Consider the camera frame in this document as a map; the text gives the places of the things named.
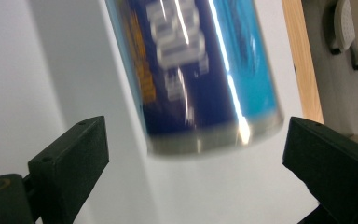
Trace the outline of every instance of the wooden edge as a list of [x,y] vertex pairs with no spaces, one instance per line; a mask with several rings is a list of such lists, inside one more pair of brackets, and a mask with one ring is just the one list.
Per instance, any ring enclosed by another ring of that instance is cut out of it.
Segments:
[[282,0],[305,119],[324,123],[301,0]]

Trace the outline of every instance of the metal can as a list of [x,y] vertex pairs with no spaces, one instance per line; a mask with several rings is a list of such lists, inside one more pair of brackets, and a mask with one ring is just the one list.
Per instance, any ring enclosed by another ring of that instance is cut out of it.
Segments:
[[282,123],[252,0],[107,0],[148,150],[248,145]]

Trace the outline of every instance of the blue label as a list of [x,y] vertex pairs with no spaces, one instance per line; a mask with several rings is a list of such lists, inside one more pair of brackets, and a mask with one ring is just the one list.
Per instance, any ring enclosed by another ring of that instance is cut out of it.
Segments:
[[251,0],[117,1],[150,135],[277,110]]

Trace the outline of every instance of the white surface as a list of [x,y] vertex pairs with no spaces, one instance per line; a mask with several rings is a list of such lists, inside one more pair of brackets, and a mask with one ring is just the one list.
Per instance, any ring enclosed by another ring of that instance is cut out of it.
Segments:
[[34,20],[24,3],[0,6],[0,174],[25,175],[63,130],[105,115],[111,162],[77,223],[297,223],[316,207],[282,166],[287,122],[301,108],[280,0],[257,9],[283,129],[246,149],[170,160],[146,155],[104,1],[30,6]]

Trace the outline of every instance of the blue can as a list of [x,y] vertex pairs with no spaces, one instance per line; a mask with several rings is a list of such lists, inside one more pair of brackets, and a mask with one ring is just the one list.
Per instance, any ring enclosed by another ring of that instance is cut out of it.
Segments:
[[249,144],[282,115],[252,0],[108,0],[149,150]]

